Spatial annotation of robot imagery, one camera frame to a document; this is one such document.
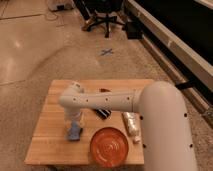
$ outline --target orange plate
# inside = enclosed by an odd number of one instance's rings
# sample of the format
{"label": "orange plate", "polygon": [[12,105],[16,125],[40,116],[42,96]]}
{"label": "orange plate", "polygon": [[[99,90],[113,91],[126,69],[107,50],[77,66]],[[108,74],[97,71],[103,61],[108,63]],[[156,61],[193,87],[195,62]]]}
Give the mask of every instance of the orange plate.
{"label": "orange plate", "polygon": [[92,157],[102,167],[111,168],[121,165],[128,151],[129,145],[125,135],[112,127],[97,131],[90,142]]}

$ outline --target wooden table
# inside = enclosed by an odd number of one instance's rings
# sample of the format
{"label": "wooden table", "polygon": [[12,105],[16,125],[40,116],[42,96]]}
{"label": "wooden table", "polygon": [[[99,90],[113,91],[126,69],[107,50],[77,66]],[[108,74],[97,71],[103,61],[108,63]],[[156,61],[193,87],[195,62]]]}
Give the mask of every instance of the wooden table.
{"label": "wooden table", "polygon": [[[110,126],[122,131],[128,139],[129,153],[125,164],[144,164],[142,144],[135,145],[128,137],[121,112],[113,111],[108,119],[102,120],[94,111],[83,109],[85,127],[81,134],[81,140],[79,142],[66,140],[67,128],[64,121],[64,111],[58,104],[58,97],[72,82],[71,80],[54,80],[52,82],[25,163],[48,166],[92,164],[94,161],[89,152],[90,140],[100,128]],[[82,84],[86,92],[98,92],[100,88],[111,91],[143,89],[153,80],[80,80],[78,82]]]}

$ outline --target small blue object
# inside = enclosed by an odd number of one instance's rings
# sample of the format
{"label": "small blue object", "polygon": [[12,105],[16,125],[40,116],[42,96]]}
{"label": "small blue object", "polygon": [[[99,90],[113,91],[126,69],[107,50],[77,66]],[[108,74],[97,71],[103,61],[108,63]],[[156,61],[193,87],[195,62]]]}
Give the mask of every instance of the small blue object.
{"label": "small blue object", "polygon": [[110,49],[104,49],[101,51],[101,56],[107,55],[107,54],[113,54],[114,52],[112,52],[112,48]]}
{"label": "small blue object", "polygon": [[77,122],[72,122],[71,128],[68,131],[67,139],[70,141],[79,141],[82,130],[83,129],[78,125]]}

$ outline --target chair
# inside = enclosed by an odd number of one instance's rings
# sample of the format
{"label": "chair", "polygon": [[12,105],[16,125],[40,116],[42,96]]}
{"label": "chair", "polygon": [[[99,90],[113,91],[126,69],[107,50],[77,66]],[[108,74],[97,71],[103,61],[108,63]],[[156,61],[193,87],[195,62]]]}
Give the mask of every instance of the chair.
{"label": "chair", "polygon": [[121,5],[123,0],[91,0],[85,1],[87,6],[91,6],[95,9],[98,13],[105,13],[105,17],[97,16],[95,22],[91,24],[87,31],[91,31],[91,28],[97,26],[99,24],[105,23],[106,24],[106,33],[105,37],[109,37],[109,23],[115,23],[124,26],[123,23],[117,21],[117,16],[109,16],[112,12],[118,12],[121,10]]}

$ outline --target tiled floor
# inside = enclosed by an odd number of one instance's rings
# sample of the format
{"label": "tiled floor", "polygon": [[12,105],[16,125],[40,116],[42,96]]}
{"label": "tiled floor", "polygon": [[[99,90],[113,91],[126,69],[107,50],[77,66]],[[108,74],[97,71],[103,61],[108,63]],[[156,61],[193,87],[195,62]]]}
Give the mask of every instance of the tiled floor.
{"label": "tiled floor", "polygon": [[[112,28],[109,39],[104,38],[102,27],[83,32],[83,20],[76,9],[57,13],[56,20],[47,21],[56,16],[47,11],[44,2],[11,0],[3,18],[44,15],[0,20],[0,170],[44,170],[23,161],[53,79],[170,81],[147,50],[137,40],[127,40],[120,27]],[[0,1],[0,14],[5,4]],[[101,55],[110,48],[112,54]],[[213,132],[189,102],[187,107],[199,168],[213,170]]]}

